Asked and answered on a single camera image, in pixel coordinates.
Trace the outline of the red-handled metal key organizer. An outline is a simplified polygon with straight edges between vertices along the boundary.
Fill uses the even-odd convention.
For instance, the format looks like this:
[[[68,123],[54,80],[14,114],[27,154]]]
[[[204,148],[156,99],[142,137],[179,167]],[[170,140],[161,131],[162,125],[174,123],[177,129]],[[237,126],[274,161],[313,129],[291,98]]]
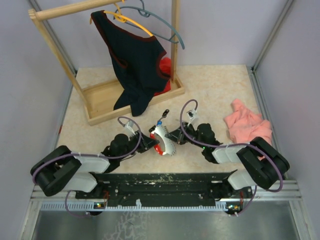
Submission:
[[[156,125],[149,134],[151,139],[159,141],[159,143],[154,146],[154,149],[161,156],[173,156],[176,153],[174,143],[166,137],[166,134],[168,133],[168,129],[165,126]]]

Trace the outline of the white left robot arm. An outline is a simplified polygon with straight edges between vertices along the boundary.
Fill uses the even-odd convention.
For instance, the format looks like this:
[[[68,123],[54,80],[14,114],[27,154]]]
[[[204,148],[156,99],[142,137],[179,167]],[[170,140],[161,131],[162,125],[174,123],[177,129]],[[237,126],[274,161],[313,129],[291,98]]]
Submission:
[[[142,154],[158,143],[157,139],[136,132],[130,137],[117,134],[99,154],[76,153],[61,145],[34,165],[30,174],[47,197],[63,190],[73,190],[97,199],[103,195],[104,186],[93,174],[110,173],[120,166],[122,160],[136,153]]]

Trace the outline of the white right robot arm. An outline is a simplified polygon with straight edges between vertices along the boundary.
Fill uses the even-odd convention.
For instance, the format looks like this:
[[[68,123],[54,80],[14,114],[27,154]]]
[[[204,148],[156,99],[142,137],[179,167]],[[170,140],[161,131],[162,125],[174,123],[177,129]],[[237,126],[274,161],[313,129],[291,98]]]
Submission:
[[[183,122],[165,137],[179,145],[191,143],[201,147],[202,155],[210,163],[242,164],[244,169],[231,173],[223,185],[223,192],[229,198],[235,198],[242,188],[253,185],[279,192],[284,185],[283,176],[290,169],[289,162],[259,136],[248,143],[223,145],[216,139],[210,124],[202,123],[195,129],[192,124]]]

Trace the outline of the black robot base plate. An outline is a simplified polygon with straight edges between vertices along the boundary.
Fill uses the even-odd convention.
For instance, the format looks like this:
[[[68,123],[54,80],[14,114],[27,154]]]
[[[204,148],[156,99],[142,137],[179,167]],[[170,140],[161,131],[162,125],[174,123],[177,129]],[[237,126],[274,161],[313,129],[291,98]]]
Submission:
[[[97,186],[76,199],[105,199],[109,207],[214,207],[222,199],[250,199],[251,187],[234,190],[230,173],[95,173]]]

